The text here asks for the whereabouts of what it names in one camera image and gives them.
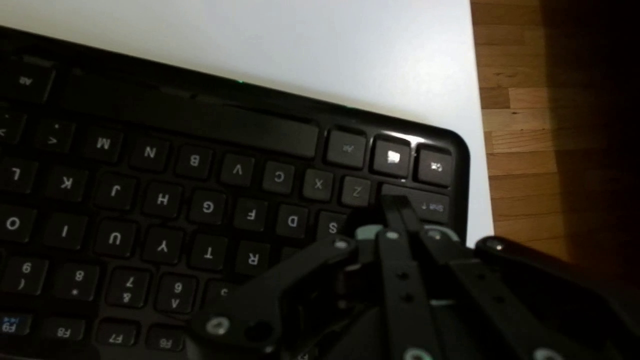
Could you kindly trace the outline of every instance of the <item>black key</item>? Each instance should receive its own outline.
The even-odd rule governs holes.
[[[154,227],[146,234],[142,258],[159,264],[178,264],[182,254],[185,234],[180,229]]]
[[[76,125],[60,118],[39,120],[35,146],[43,153],[70,153]]]
[[[46,101],[54,71],[35,65],[7,63],[0,67],[0,98],[41,104]]]
[[[182,352],[186,345],[182,329],[153,326],[146,332],[146,346],[163,352]]]
[[[0,109],[0,145],[19,145],[27,125],[27,114]]]
[[[333,130],[328,137],[327,161],[346,169],[362,169],[367,154],[367,139]]]
[[[189,264],[200,270],[223,270],[229,239],[214,234],[197,234]]]
[[[398,140],[376,140],[374,170],[390,177],[409,177],[413,150]]]
[[[76,215],[50,215],[44,224],[43,243],[46,246],[80,250],[88,219]]]
[[[85,139],[83,157],[98,162],[119,162],[123,143],[123,132],[93,129]]]
[[[130,258],[138,236],[136,222],[105,220],[98,227],[94,253],[100,256]]]
[[[134,204],[138,181],[132,177],[123,177],[114,172],[107,172],[98,177],[98,187],[94,195],[94,203],[100,208],[108,211],[130,211]]]
[[[407,197],[420,220],[448,222],[448,197],[390,187],[390,185],[383,187],[383,195]]]
[[[182,204],[182,187],[153,182],[146,188],[142,213],[159,219],[177,219]]]
[[[96,330],[98,345],[132,348],[138,343],[140,326],[136,323],[105,321]]]
[[[281,206],[276,234],[285,239],[306,236],[309,211],[298,206]]]
[[[3,275],[3,291],[39,297],[46,278],[49,261],[11,256]]]
[[[25,206],[0,206],[0,243],[31,243],[37,211]]]
[[[343,204],[346,206],[368,206],[373,197],[373,182],[364,179],[345,177],[343,182]]]
[[[236,204],[235,227],[248,233],[265,233],[267,203],[241,198]]]
[[[334,239],[343,233],[346,215],[341,213],[320,213],[316,240]]]
[[[138,139],[132,150],[132,169],[163,172],[171,154],[171,143],[163,139]]]
[[[235,294],[239,292],[236,285],[226,285],[226,283],[218,283],[218,280],[211,280],[204,289],[204,298],[203,304],[204,306],[216,306],[216,304],[224,304],[224,303],[232,303]]]
[[[177,174],[204,181],[211,177],[214,150],[203,146],[185,146],[178,157]]]
[[[112,306],[142,309],[153,277],[146,270],[112,270],[107,300]]]
[[[452,179],[452,157],[420,150],[419,153],[419,181],[428,185],[448,187]]]
[[[231,187],[252,187],[257,161],[250,157],[226,154],[221,182]]]
[[[190,314],[194,310],[197,292],[197,278],[167,275],[159,285],[156,306],[160,312]]]
[[[198,224],[223,224],[226,213],[226,195],[194,191],[189,220]]]
[[[44,318],[43,337],[65,343],[80,343],[87,332],[87,321],[80,318]]]
[[[25,159],[0,161],[0,191],[31,195],[35,188],[39,164]]]
[[[100,280],[100,267],[63,264],[56,283],[56,297],[79,303],[93,303]]]
[[[0,312],[0,334],[27,337],[33,332],[33,314]]]
[[[54,167],[44,179],[44,197],[63,203],[83,203],[88,172],[79,169]]]
[[[293,195],[297,169],[281,162],[267,162],[262,188],[274,195]]]
[[[303,197],[309,201],[328,203],[334,193],[334,174],[320,170],[306,170]]]
[[[268,268],[271,246],[259,243],[241,243],[236,273],[257,277]]]

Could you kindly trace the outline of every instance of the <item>white table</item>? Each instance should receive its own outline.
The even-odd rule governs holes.
[[[469,0],[3,0],[0,24],[456,130],[493,234]]]

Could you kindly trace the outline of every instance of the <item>black keyboard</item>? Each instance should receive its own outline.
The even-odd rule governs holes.
[[[190,358],[381,195],[465,239],[469,172],[443,129],[0,29],[0,358]]]

